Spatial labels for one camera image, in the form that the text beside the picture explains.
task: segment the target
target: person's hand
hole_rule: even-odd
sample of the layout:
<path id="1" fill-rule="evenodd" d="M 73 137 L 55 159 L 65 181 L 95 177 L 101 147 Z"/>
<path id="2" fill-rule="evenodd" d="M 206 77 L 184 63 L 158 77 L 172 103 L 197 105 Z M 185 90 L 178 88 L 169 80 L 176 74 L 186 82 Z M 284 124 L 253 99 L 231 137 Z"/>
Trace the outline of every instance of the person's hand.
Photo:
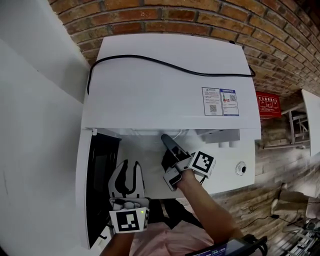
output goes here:
<path id="1" fill-rule="evenodd" d="M 176 186 L 181 189 L 182 187 L 187 187 L 194 182 L 198 182 L 195 177 L 195 172 L 192 169 L 187 169 L 182 172 L 182 179 L 176 184 Z"/>

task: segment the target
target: red sign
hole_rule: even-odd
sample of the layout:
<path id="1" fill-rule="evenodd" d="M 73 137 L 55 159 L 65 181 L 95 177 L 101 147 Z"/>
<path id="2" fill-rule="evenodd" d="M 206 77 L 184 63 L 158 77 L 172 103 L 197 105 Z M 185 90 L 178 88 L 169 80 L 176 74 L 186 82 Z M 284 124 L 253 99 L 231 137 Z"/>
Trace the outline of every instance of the red sign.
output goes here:
<path id="1" fill-rule="evenodd" d="M 279 102 L 279 96 L 271 93 L 265 93 L 256 91 L 256 99 L 258 101 L 258 107 L 260 117 L 262 118 L 280 118 L 281 108 Z"/>

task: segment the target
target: round hole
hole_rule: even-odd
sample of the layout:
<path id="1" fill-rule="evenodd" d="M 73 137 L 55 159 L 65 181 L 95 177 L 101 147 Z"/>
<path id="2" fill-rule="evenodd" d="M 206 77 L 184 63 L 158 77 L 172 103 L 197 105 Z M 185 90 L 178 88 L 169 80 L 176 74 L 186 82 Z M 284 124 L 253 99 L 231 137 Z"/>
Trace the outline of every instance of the round hole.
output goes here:
<path id="1" fill-rule="evenodd" d="M 235 172 L 237 175 L 242 176 L 247 171 L 247 166 L 245 162 L 238 162 L 238 164 L 235 167 Z"/>

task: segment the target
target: person's arm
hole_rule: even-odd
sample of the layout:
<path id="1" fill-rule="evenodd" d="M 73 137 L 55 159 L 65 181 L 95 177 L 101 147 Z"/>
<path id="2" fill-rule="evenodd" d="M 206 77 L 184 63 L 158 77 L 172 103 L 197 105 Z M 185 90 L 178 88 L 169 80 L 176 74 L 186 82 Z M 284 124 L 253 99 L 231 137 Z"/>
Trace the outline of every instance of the person's arm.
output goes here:
<path id="1" fill-rule="evenodd" d="M 100 256 L 129 256 L 135 233 L 115 234 Z"/>
<path id="2" fill-rule="evenodd" d="M 204 230 L 216 244 L 244 236 L 231 214 L 211 198 L 192 170 L 183 171 L 182 180 L 177 183 L 177 187 L 183 192 Z"/>

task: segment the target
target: pink shirt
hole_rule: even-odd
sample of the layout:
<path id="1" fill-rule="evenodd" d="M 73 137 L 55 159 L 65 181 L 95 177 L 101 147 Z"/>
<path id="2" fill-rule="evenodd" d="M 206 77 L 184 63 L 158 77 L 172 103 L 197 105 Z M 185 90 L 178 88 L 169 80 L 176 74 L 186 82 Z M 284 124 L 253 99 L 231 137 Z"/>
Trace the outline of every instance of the pink shirt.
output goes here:
<path id="1" fill-rule="evenodd" d="M 130 256 L 185 255 L 212 246 L 206 231 L 181 221 L 172 230 L 163 222 L 149 224 L 146 231 L 135 234 Z"/>

